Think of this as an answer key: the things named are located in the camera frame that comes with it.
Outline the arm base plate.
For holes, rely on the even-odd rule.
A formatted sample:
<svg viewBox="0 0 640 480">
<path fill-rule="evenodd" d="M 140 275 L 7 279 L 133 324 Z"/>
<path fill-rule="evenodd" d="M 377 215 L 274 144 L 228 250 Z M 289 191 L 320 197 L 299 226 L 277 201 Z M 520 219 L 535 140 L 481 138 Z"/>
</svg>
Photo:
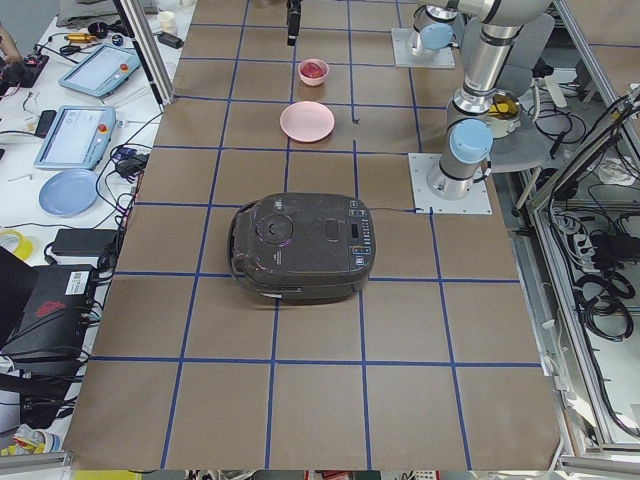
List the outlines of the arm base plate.
<svg viewBox="0 0 640 480">
<path fill-rule="evenodd" d="M 450 44 L 453 29 L 448 24 L 429 24 L 419 31 L 391 30 L 394 60 L 397 67 L 453 69 L 455 61 Z"/>
<path fill-rule="evenodd" d="M 467 180 L 454 180 L 440 169 L 441 154 L 409 153 L 414 208 L 424 214 L 491 215 L 483 171 Z"/>
</svg>

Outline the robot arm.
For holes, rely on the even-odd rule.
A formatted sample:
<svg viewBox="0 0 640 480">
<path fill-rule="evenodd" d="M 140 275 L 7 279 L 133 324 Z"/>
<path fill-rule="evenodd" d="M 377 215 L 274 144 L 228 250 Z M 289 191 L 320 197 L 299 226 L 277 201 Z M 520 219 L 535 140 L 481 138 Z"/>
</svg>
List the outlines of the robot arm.
<svg viewBox="0 0 640 480">
<path fill-rule="evenodd" d="M 456 201 L 474 184 L 474 175 L 493 144 L 485 123 L 495 84 L 522 27 L 541 16 L 548 1 L 422 1 L 437 14 L 463 13 L 480 23 L 479 43 L 465 77 L 447 107 L 447 144 L 439 163 L 427 174 L 427 184 L 437 196 Z"/>
</svg>

